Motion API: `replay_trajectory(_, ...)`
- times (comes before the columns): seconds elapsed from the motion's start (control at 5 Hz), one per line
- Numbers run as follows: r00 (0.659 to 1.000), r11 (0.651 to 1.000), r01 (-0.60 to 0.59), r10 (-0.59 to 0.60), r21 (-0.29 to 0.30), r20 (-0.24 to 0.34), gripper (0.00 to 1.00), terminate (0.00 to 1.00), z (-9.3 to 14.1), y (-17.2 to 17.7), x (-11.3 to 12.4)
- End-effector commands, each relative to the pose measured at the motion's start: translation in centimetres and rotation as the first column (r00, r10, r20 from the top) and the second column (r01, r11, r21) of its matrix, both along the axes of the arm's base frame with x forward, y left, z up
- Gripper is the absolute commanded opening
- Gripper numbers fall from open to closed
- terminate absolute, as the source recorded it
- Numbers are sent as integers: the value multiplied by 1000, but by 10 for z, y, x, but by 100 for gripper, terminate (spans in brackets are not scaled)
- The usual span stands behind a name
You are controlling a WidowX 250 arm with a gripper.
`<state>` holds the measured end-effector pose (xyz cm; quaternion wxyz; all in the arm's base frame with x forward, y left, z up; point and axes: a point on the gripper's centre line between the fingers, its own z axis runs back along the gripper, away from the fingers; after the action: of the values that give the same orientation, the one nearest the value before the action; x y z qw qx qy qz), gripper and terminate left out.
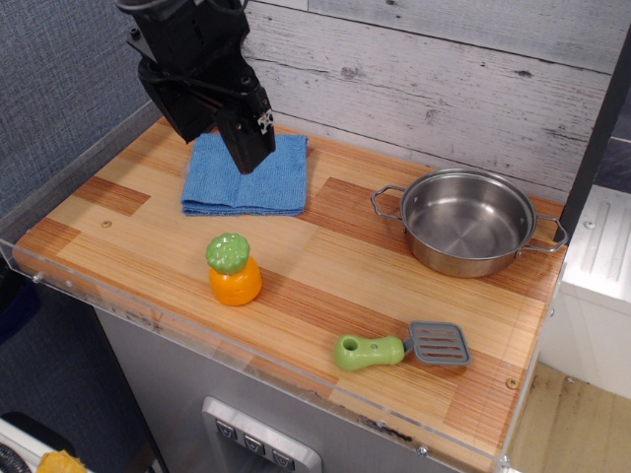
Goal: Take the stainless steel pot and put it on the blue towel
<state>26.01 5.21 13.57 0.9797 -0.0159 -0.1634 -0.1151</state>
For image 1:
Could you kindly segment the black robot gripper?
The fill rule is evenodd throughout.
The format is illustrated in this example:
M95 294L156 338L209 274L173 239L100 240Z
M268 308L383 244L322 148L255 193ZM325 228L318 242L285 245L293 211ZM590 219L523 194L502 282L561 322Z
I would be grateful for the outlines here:
M276 150L271 105L243 57L244 1L118 1L154 105L186 142L218 128L241 174Z

